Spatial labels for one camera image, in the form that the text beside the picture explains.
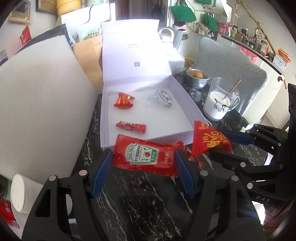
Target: open box lid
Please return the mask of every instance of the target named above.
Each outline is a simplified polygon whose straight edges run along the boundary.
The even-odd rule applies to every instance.
[[[172,74],[157,32],[159,20],[102,23],[104,82],[136,77],[156,80]]]

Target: candy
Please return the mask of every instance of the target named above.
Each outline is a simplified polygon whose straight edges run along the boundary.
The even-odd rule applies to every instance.
[[[201,121],[195,121],[191,155],[199,157],[212,148],[219,148],[232,153],[231,142],[221,132]]]
[[[114,147],[113,165],[128,170],[177,177],[175,150],[182,147],[182,142],[162,145],[120,134]]]
[[[142,133],[145,133],[146,131],[146,125],[142,125],[142,124],[134,124],[134,123],[120,121],[116,124],[116,126],[128,131],[139,131]]]
[[[121,109],[129,109],[133,107],[133,103],[131,103],[131,99],[134,99],[135,97],[132,97],[131,95],[128,95],[123,92],[118,93],[118,100],[114,104],[115,107],[121,108]]]

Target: white foam board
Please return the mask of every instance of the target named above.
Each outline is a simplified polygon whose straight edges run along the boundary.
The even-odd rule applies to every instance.
[[[0,67],[0,174],[44,184],[69,177],[98,93],[65,36],[29,46]]]

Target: white gift box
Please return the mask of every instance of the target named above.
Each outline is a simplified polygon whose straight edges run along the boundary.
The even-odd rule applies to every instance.
[[[207,123],[194,101],[172,76],[157,28],[158,20],[136,19],[102,23],[103,96],[101,147],[114,148],[118,134],[162,144],[191,144],[194,121]],[[148,103],[158,89],[165,90],[171,106]],[[133,107],[114,107],[118,92],[135,99]],[[120,121],[145,124],[146,132],[116,127]]]

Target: ketchup packet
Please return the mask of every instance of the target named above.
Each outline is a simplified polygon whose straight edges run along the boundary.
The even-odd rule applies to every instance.
[[[146,131],[146,125],[143,125],[143,124],[134,124],[134,123],[120,121],[116,124],[116,126],[128,131],[139,131],[142,133],[145,133]]]
[[[115,107],[121,108],[121,109],[129,109],[133,107],[133,103],[131,103],[131,99],[134,99],[135,97],[132,97],[131,95],[128,95],[123,92],[118,93],[118,100],[114,104]]]
[[[162,145],[119,134],[114,147],[113,166],[177,177],[175,150],[181,145]]]
[[[11,208],[11,203],[0,197],[0,215],[3,217],[4,221],[12,227],[20,228],[18,225]]]
[[[212,148],[219,148],[232,153],[231,142],[221,132],[201,121],[195,121],[191,155],[199,157]]]

